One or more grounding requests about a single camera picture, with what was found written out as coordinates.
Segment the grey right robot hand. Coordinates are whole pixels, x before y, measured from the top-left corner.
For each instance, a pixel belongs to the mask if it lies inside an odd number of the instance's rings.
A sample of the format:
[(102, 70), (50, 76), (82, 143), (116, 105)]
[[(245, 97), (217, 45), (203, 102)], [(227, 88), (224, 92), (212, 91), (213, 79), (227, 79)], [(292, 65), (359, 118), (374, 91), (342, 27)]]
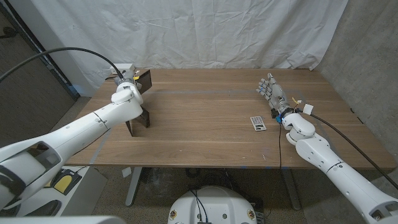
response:
[(269, 106), (280, 114), (293, 112), (285, 92), (271, 73), (267, 74), (267, 78), (261, 79), (256, 92), (263, 96), (268, 101)]

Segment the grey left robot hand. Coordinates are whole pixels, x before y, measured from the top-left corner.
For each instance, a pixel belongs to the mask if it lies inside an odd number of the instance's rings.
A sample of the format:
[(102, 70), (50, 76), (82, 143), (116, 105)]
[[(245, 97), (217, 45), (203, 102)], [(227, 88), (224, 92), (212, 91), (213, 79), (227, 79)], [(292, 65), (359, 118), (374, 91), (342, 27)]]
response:
[(135, 71), (124, 71), (122, 72), (122, 77), (120, 77), (119, 75), (116, 76), (116, 78), (114, 79), (114, 82), (116, 85), (120, 85), (123, 82), (131, 82), (131, 83), (135, 83), (135, 79), (134, 77), (136, 76), (136, 72)]

